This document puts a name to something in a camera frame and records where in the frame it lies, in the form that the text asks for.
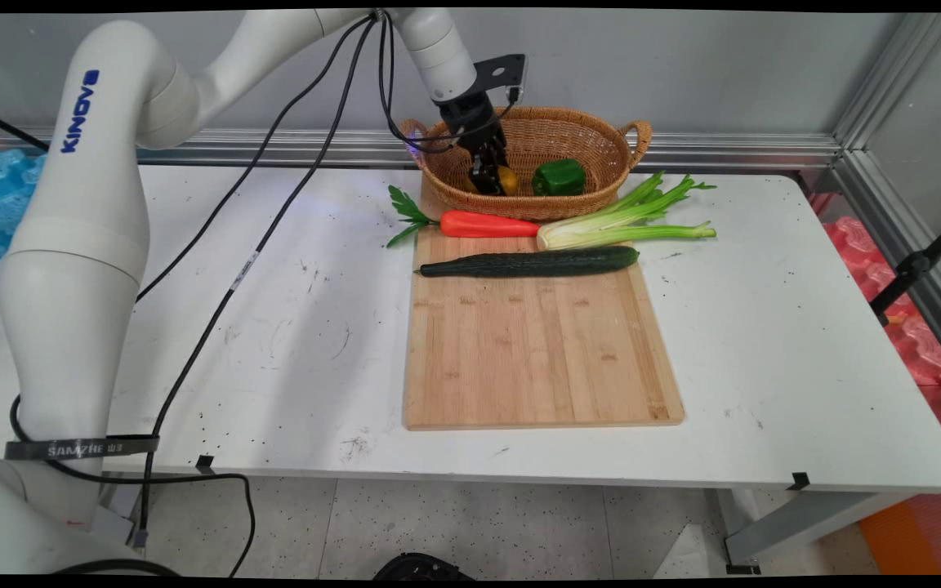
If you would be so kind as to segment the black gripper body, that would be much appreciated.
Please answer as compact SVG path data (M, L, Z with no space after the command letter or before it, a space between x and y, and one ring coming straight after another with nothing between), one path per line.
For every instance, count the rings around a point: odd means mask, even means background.
M506 161L507 141L502 120L511 105L496 111L484 91L467 92L454 100L437 103L448 141L467 150L482 161Z

